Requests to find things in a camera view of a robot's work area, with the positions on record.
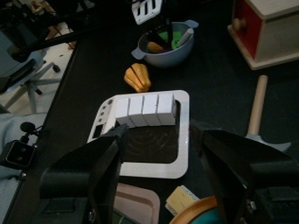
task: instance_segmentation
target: green object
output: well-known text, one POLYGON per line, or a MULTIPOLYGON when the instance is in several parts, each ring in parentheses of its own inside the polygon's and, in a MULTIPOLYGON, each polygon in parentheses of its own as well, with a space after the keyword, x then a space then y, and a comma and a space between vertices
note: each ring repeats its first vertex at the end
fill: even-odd
POLYGON ((113 211, 112 224, 136 224, 124 215, 113 211))
POLYGON ((212 208, 210 211, 203 213, 191 224, 222 224, 222 219, 219 215, 219 209, 212 208))
MULTIPOLYGON (((159 36, 163 38, 164 41, 168 40, 167 31, 159 33, 159 36)), ((178 42, 180 41, 182 37, 183 37, 183 34, 179 31, 172 32, 172 49, 176 49, 179 47, 178 42)))

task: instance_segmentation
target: bowl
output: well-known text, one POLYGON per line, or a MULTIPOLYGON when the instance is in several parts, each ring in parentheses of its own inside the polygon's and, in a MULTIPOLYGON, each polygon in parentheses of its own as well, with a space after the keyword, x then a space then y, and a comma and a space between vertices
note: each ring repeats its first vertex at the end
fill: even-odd
MULTIPOLYGON (((198 25, 199 24, 192 20, 172 22, 172 32, 180 32, 183 35, 190 28, 192 30, 198 25)), ((145 62, 153 67, 176 67, 188 57, 192 50, 192 44, 194 34, 188 38, 187 42, 170 52, 149 53, 147 51, 148 40, 145 35, 143 35, 137 41, 137 48, 132 51, 132 55, 137 60, 145 60, 145 62)))

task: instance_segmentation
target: wooden stick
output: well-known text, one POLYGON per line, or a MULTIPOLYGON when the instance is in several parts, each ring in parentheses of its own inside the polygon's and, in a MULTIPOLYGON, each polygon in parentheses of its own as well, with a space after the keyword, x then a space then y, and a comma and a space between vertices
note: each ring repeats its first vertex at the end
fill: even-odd
POLYGON ((258 135, 259 133, 266 92, 267 92, 267 76, 263 74, 259 76, 258 83, 256 83, 256 95, 255 95, 250 122, 248 122, 248 129, 247 129, 247 133, 250 135, 258 135))

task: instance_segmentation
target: office chair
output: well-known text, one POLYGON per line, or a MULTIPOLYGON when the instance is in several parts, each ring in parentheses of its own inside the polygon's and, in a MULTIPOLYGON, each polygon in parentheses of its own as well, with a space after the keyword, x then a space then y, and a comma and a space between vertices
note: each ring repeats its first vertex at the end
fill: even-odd
POLYGON ((0 95, 19 88, 9 101, 5 103, 5 105, 1 105, 1 107, 9 109, 9 107, 27 92, 31 103, 31 110, 35 114, 35 93, 37 95, 43 94, 39 86, 60 82, 60 79, 41 80, 41 77, 49 71, 49 69, 52 69, 55 73, 57 73, 60 71, 60 68, 53 64, 53 62, 43 66, 45 62, 43 60, 45 50, 32 52, 25 62, 17 62, 8 53, 8 49, 11 46, 11 40, 0 31, 0 95))

